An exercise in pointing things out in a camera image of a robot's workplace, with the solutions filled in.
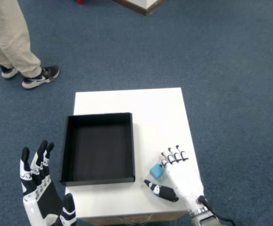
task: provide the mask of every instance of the white table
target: white table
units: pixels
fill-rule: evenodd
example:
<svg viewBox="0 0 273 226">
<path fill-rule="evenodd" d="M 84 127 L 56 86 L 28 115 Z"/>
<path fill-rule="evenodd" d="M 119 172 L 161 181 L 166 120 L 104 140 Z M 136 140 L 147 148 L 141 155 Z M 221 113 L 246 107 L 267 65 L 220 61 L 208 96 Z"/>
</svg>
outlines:
<svg viewBox="0 0 273 226">
<path fill-rule="evenodd" d="M 180 145 L 197 166 L 182 91 L 141 89 L 77 92 L 74 115 L 130 112 L 133 117 L 136 181 L 92 186 L 66 187 L 72 193 L 78 218 L 106 218 L 185 211 L 182 202 L 166 201 L 145 185 L 144 179 L 170 186 L 165 175 L 155 181 L 150 168 L 160 153 Z"/>
</svg>

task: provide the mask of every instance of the blue cube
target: blue cube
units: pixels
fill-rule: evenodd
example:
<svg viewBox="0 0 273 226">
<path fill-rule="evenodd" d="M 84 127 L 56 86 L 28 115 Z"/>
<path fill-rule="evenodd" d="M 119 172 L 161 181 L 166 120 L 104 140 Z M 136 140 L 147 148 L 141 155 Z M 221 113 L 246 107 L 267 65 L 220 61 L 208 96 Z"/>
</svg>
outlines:
<svg viewBox="0 0 273 226">
<path fill-rule="evenodd" d="M 155 178 L 155 179 L 158 179 L 161 177 L 161 175 L 163 175 L 164 173 L 164 169 L 159 165 L 159 164 L 156 164 L 155 166 L 153 166 L 151 169 L 150 169 L 150 174 Z"/>
</svg>

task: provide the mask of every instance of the open box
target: open box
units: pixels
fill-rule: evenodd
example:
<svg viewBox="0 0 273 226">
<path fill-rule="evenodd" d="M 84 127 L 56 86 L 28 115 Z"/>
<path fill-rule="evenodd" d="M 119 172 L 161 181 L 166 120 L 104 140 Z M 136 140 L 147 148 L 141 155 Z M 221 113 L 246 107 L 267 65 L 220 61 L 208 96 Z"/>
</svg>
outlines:
<svg viewBox="0 0 273 226">
<path fill-rule="evenodd" d="M 68 116 L 59 179 L 65 186 L 134 182 L 132 114 Z"/>
</svg>

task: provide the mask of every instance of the sneaker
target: sneaker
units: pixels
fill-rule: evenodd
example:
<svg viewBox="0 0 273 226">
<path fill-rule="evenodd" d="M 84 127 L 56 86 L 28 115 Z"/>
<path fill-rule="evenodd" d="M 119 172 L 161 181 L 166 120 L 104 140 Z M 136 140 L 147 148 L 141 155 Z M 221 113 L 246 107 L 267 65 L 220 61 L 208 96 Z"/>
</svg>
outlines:
<svg viewBox="0 0 273 226">
<path fill-rule="evenodd" d="M 32 89 L 40 86 L 43 83 L 49 83 L 53 81 L 59 75 L 59 68 L 57 66 L 43 67 L 40 75 L 34 78 L 24 77 L 22 86 L 26 89 Z"/>
<path fill-rule="evenodd" d="M 14 75 L 16 75 L 18 73 L 18 70 L 16 70 L 15 68 L 6 68 L 3 65 L 0 65 L 1 68 L 1 76 L 4 79 L 11 79 L 12 77 L 14 77 Z"/>
</svg>

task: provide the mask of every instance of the wire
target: wire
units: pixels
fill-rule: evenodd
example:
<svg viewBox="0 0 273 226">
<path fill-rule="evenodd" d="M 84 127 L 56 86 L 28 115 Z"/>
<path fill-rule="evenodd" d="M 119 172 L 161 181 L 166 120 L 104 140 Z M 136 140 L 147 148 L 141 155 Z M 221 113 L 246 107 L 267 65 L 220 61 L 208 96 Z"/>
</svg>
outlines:
<svg viewBox="0 0 273 226">
<path fill-rule="evenodd" d="M 202 203 L 203 205 L 205 205 L 208 210 L 210 210 L 212 212 L 212 214 L 214 214 L 217 218 L 223 220 L 223 221 L 227 221 L 227 222 L 231 222 L 231 224 L 233 226 L 236 226 L 236 224 L 234 223 L 234 221 L 232 219 L 228 219 L 228 218 L 223 218 L 221 216 L 219 216 L 218 214 L 216 214 L 213 210 L 212 207 L 210 206 L 210 204 L 208 203 L 208 200 L 206 199 L 206 197 L 204 197 L 203 195 L 198 197 L 198 202 Z"/>
</svg>

